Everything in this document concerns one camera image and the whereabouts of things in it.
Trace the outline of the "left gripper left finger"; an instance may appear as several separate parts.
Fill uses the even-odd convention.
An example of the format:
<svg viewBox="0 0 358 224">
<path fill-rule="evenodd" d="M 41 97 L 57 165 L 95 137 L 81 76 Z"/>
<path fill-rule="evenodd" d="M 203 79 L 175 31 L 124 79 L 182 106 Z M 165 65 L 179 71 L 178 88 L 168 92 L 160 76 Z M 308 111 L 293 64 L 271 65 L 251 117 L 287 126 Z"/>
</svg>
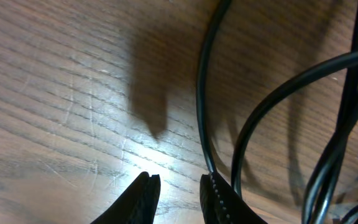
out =
<svg viewBox="0 0 358 224">
<path fill-rule="evenodd" d="M 159 175 L 141 172 L 116 201 L 91 224 L 153 224 L 160 197 Z"/>
</svg>

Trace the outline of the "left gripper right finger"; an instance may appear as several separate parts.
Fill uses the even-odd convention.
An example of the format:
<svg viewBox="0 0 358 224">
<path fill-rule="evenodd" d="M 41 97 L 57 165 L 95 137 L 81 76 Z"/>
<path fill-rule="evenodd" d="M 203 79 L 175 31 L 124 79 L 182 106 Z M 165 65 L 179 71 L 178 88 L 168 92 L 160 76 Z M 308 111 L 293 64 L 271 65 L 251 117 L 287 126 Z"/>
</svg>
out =
<svg viewBox="0 0 358 224">
<path fill-rule="evenodd" d="M 200 205 L 205 224 L 267 224 L 217 172 L 201 176 Z"/>
</svg>

